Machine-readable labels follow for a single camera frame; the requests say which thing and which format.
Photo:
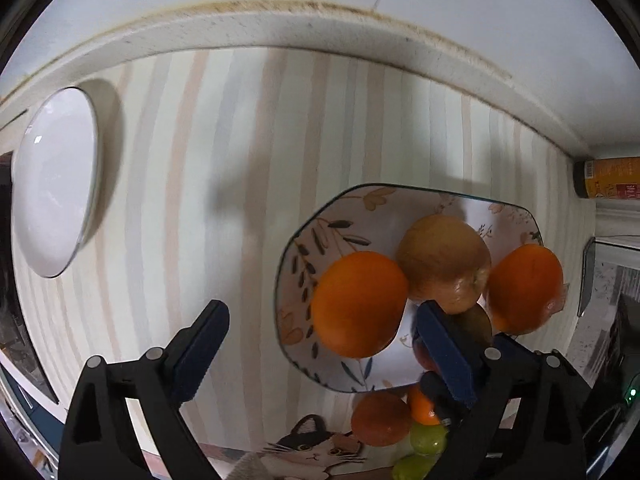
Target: plate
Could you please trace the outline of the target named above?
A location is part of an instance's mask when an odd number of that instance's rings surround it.
[[[98,166],[94,108],[78,88],[49,97],[15,161],[12,217],[25,260],[44,278],[71,263],[90,220]]]
[[[317,338],[311,303],[322,273],[353,251],[395,258],[407,229],[431,214],[456,216],[484,239],[492,264],[527,243],[542,245],[540,230],[524,208],[483,198],[418,187],[363,184],[332,199],[291,238],[276,276],[274,316],[282,352],[300,372],[338,392],[383,390],[419,380],[412,349],[416,304],[408,301],[396,337],[366,359],[341,357]]]

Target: orange can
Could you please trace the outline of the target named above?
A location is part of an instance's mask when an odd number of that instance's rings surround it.
[[[581,198],[640,200],[640,156],[576,162],[574,187]]]

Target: cat ear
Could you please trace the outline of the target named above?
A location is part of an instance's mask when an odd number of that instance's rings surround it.
[[[307,415],[298,421],[291,434],[318,433],[320,431],[326,431],[322,417],[320,415]]]

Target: cat face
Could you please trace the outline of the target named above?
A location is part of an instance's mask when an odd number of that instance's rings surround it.
[[[265,452],[288,462],[326,469],[344,462],[362,462],[358,457],[360,447],[353,436],[327,431],[319,415],[307,415]]]

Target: silver screw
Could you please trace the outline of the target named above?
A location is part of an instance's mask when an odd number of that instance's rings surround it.
[[[484,350],[484,356],[487,359],[491,359],[491,361],[497,361],[498,359],[500,359],[502,357],[502,354],[500,353],[500,351],[497,348],[489,346],[489,348]]]
[[[89,368],[96,368],[102,362],[102,358],[99,355],[94,355],[86,360],[86,365]]]
[[[162,357],[162,352],[164,352],[162,348],[160,348],[159,346],[154,346],[153,348],[150,348],[146,351],[145,356],[150,361],[155,361],[156,359]]]
[[[560,366],[560,359],[558,359],[555,355],[548,355],[546,356],[546,364],[548,364],[552,368],[558,368]]]

